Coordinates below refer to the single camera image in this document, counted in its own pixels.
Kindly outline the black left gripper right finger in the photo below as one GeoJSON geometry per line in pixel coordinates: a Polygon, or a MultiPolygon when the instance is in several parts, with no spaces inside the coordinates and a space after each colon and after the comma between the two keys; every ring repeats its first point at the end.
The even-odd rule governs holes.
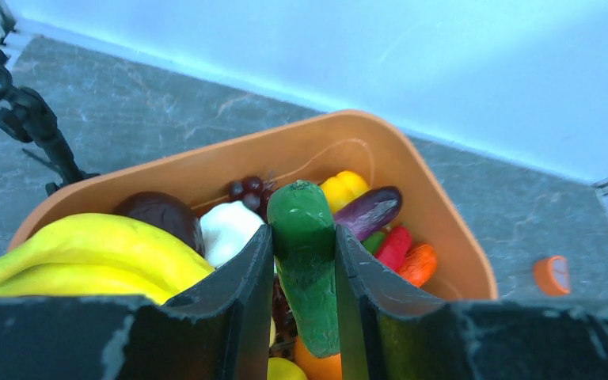
{"type": "Polygon", "coordinates": [[[346,379],[608,379],[608,302],[455,301],[413,287],[336,229],[346,379]]]}

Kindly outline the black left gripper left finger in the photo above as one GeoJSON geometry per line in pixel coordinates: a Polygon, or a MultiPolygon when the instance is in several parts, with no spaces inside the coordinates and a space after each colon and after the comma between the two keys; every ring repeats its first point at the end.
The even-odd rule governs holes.
{"type": "Polygon", "coordinates": [[[264,379],[272,232],[158,306],[142,296],[0,298],[0,379],[264,379]]]}

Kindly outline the green toy cucumber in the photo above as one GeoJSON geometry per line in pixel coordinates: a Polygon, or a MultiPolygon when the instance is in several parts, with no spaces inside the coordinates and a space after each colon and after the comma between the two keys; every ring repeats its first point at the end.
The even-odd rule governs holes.
{"type": "Polygon", "coordinates": [[[336,226],[321,188],[296,180],[268,202],[273,252],[280,285],[298,337],[318,358],[340,352],[336,304],[336,226]]]}

